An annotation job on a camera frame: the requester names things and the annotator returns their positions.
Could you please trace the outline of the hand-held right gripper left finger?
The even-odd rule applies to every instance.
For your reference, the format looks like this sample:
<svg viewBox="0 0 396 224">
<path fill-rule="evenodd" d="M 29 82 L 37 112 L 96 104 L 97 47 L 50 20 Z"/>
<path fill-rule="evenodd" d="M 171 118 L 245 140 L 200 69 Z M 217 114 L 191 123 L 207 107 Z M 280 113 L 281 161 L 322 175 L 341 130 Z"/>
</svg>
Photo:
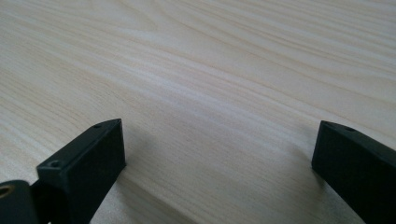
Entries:
<svg viewBox="0 0 396 224">
<path fill-rule="evenodd" d="M 121 120 L 91 126 L 36 167 L 39 221 L 88 224 L 125 166 Z"/>
</svg>

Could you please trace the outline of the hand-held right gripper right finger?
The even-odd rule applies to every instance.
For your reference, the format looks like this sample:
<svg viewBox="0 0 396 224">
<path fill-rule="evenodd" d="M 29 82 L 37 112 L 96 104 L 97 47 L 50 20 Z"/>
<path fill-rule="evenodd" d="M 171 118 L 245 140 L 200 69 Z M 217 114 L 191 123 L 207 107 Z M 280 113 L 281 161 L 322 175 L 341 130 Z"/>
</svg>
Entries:
<svg viewBox="0 0 396 224">
<path fill-rule="evenodd" d="M 323 120 L 311 165 L 366 224 L 396 224 L 396 150 Z"/>
</svg>

